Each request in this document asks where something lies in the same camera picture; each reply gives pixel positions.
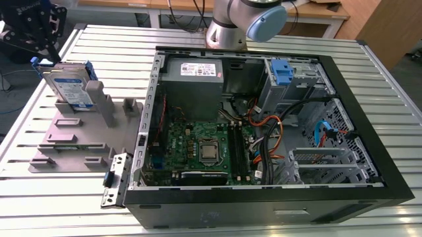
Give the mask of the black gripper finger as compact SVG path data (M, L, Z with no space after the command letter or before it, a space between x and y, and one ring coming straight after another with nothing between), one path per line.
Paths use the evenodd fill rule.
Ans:
M66 17L66 8L53 3L42 3L40 13L40 24L42 32L42 46L53 63L61 60L57 52L57 39L62 36Z
M45 56L45 44L40 41L40 39L45 39L44 29L42 27L36 27L33 30L33 32L25 33L10 26L5 26L0 34L0 40L9 45Z

